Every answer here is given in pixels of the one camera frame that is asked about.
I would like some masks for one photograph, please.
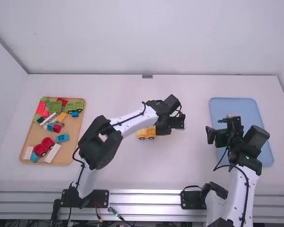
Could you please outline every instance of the red toy car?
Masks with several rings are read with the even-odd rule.
[[[34,150],[33,152],[38,156],[38,157],[43,157],[46,155],[47,151],[52,149],[53,146],[55,145],[55,142],[49,138],[49,137],[45,137],[42,140],[41,144],[38,144],[36,146],[34,146]]]

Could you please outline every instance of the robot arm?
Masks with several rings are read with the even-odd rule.
[[[218,122],[227,123],[227,129],[215,130],[206,126],[207,141],[209,144],[215,141],[217,148],[226,147],[225,152],[229,151],[230,164],[221,167],[229,167],[230,189],[228,192],[213,182],[203,186],[200,196],[207,206],[206,225],[252,227],[255,188],[262,172],[262,163],[257,157],[270,135],[252,125],[243,136],[241,117],[232,114]]]
[[[177,110],[181,103],[173,95],[164,101],[150,100],[143,102],[143,105],[137,111],[111,120],[103,115],[97,117],[79,140],[79,155],[84,167],[78,176],[80,182],[74,182],[72,186],[76,187],[81,199],[94,190],[96,170],[104,168],[112,161],[125,137],[154,125],[157,135],[169,135],[172,128],[185,128],[185,115]],[[178,116],[170,116],[175,111],[178,111]],[[99,134],[106,136],[106,140],[103,141]]]

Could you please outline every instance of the wooden tray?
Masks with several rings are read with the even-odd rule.
[[[50,101],[57,100],[57,97],[48,97],[48,98],[50,99]],[[72,162],[72,154],[75,148],[77,147],[79,131],[80,131],[86,103],[85,103],[85,100],[82,98],[65,98],[65,97],[62,97],[62,98],[68,100],[69,102],[82,101],[84,103],[83,111],[79,114],[79,117],[75,117],[75,118],[73,118],[71,114],[68,113],[67,116],[63,120],[63,123],[65,124],[65,126],[62,127],[60,133],[48,131],[47,129],[44,129],[42,126],[40,126],[40,124],[38,124],[37,122],[32,121],[32,124],[27,134],[27,138],[25,140],[25,143],[20,153],[19,159],[21,160],[21,162],[31,163],[31,164],[58,165],[58,166],[67,166]],[[44,161],[46,156],[40,158],[40,160],[36,163],[33,163],[32,160],[24,159],[25,152],[28,146],[34,147],[35,145],[40,144],[41,141],[45,137],[50,137],[53,141],[56,142],[56,137],[62,134],[69,134],[70,140],[60,143],[61,148],[59,149],[58,153],[53,158],[51,163],[46,163]]]

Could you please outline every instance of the blue toy block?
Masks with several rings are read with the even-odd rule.
[[[34,152],[32,153],[30,159],[33,161],[33,162],[37,162],[39,161],[40,157],[38,157]]]
[[[71,116],[72,116],[72,117],[79,117],[78,111],[73,111],[73,112],[71,113]]]
[[[53,131],[53,126],[54,126],[55,124],[54,123],[49,123],[48,125],[47,125],[47,130],[48,131]]]
[[[69,140],[70,140],[69,134],[63,134],[63,135],[57,136],[56,143],[62,143],[62,142],[69,141]]]

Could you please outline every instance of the blue tray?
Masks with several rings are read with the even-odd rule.
[[[213,127],[215,129],[225,129],[225,123],[218,123],[218,120],[225,118],[229,114],[238,114],[241,116],[242,125],[244,125],[244,134],[254,124],[265,129],[257,103],[252,98],[212,98],[209,101],[210,112],[212,116]],[[220,160],[225,148],[217,148],[217,158]],[[269,142],[267,141],[262,149],[258,159],[263,166],[271,166],[274,163],[274,156],[271,152]],[[227,155],[223,158],[222,165],[229,164]]]

